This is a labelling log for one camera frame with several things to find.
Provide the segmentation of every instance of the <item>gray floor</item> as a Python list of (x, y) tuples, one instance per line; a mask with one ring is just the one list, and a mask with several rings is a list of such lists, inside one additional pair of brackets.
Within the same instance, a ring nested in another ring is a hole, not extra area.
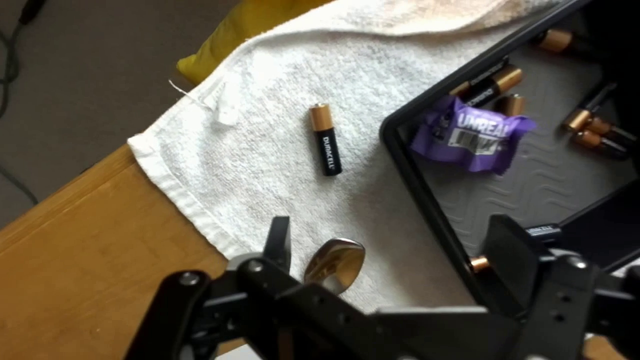
[[(8, 34), (26, 0), (0, 2)], [(46, 198), (176, 101), (169, 77), (237, 0), (50, 0), (23, 29), (0, 163)], [(31, 201), (0, 177), (0, 228)]]

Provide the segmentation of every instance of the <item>table surface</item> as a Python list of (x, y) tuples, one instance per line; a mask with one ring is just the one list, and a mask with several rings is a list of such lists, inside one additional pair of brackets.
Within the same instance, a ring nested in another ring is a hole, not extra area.
[(0, 357), (123, 357), (164, 275), (225, 265), (123, 145), (0, 229)]

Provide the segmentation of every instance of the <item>metal bolt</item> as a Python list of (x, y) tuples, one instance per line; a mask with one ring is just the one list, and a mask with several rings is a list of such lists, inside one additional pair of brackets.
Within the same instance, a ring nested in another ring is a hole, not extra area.
[(234, 318), (230, 318), (230, 320), (226, 320), (226, 330), (237, 330), (239, 326), (237, 326), (237, 320)]
[(575, 265), (575, 267), (578, 267), (578, 270), (585, 270), (588, 264), (583, 259), (583, 258), (578, 258), (578, 256), (571, 256), (569, 258), (569, 264), (571, 265)]
[(196, 271), (182, 271), (180, 284), (195, 285), (200, 282), (200, 275)]
[(251, 259), (246, 265), (251, 271), (263, 271), (265, 264), (259, 259)]
[(193, 340), (204, 340), (204, 338), (206, 338), (206, 332), (193, 333)]

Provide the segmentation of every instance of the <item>white towel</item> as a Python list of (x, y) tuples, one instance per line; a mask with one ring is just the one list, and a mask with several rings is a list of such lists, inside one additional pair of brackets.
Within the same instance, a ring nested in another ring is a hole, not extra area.
[[(380, 305), (471, 304), (378, 140), (396, 108), (559, 0), (336, 0), (243, 43), (130, 148), (229, 258), (292, 217), (292, 274), (334, 236), (367, 246), (345, 294)], [(309, 108), (333, 105), (345, 171), (321, 171)]]

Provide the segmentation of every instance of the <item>black knob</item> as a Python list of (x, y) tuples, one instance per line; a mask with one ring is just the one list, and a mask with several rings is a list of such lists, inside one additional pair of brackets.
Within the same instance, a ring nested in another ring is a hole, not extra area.
[(623, 289), (640, 296), (640, 265), (633, 265), (627, 270), (623, 279)]

